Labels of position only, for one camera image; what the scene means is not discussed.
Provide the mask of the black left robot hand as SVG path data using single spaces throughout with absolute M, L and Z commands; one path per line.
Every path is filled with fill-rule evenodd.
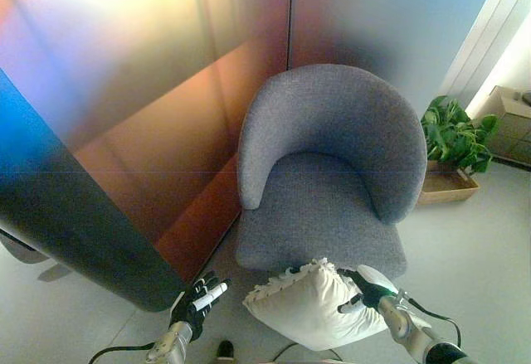
M 212 306 L 231 286 L 230 279 L 220 280 L 214 271 L 204 274 L 174 302 L 170 313 L 170 324 L 187 323 L 192 330 L 191 341 L 202 334 L 202 325 Z

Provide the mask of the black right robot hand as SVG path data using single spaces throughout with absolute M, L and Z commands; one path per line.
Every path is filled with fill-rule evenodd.
M 394 301 L 398 290 L 384 274 L 368 265 L 359 265 L 356 270 L 338 269 L 337 273 L 351 279 L 360 290 L 347 302 L 337 307 L 339 313 L 353 313 L 362 303 L 368 308 L 373 308 L 386 319 L 388 312 L 380 309 L 380 300 L 390 297 Z

